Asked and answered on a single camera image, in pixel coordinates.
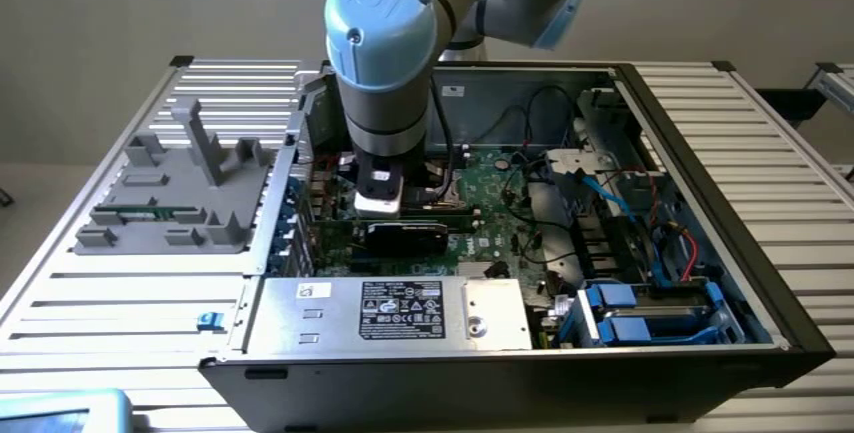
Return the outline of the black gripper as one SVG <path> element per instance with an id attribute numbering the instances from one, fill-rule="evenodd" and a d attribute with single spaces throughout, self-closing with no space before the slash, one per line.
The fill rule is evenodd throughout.
<path id="1" fill-rule="evenodd" d="M 361 151 L 344 152 L 336 174 L 349 184 L 356 214 L 401 214 L 428 203 L 440 186 L 441 174 L 428 172 L 427 163 L 385 158 Z"/>

